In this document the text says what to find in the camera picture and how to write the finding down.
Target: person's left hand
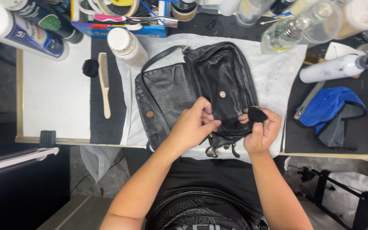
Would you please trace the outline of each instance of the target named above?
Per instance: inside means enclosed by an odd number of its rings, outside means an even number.
[[[182,112],[165,141],[174,144],[182,154],[199,145],[220,125],[221,121],[212,117],[211,103],[205,97],[199,97],[190,109]]]

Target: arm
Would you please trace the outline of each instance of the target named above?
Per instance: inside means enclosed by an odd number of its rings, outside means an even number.
[[[244,147],[251,159],[259,199],[268,226],[272,230],[313,229],[268,150],[278,136],[282,118],[267,108],[258,108],[267,115],[268,119],[262,123],[253,124],[252,133],[244,139]],[[247,114],[239,117],[238,120],[243,124],[248,122]]]
[[[124,184],[113,200],[100,230],[139,230],[171,164],[191,149],[221,121],[212,117],[211,103],[200,97],[178,118],[168,138],[147,162]]]

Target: person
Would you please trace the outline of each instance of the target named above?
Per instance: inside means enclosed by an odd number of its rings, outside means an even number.
[[[257,108],[268,119],[254,123],[244,139],[252,166],[233,159],[174,163],[221,124],[213,118],[211,103],[198,98],[117,193],[100,230],[140,230],[145,219],[147,230],[250,230],[263,214],[271,230],[313,229],[268,150],[282,118]],[[238,120],[244,124],[247,109],[243,113]]]

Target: blue label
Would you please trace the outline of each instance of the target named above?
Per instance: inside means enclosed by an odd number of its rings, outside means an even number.
[[[63,41],[59,37],[46,32],[35,23],[30,23],[23,18],[12,14],[14,18],[13,28],[6,38],[26,45],[45,54],[60,57],[63,53]]]

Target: snap button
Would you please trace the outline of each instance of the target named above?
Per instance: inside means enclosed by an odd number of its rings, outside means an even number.
[[[152,118],[152,117],[153,117],[153,115],[154,115],[153,111],[149,111],[149,112],[147,112],[147,113],[146,113],[146,116],[147,116],[148,118]]]

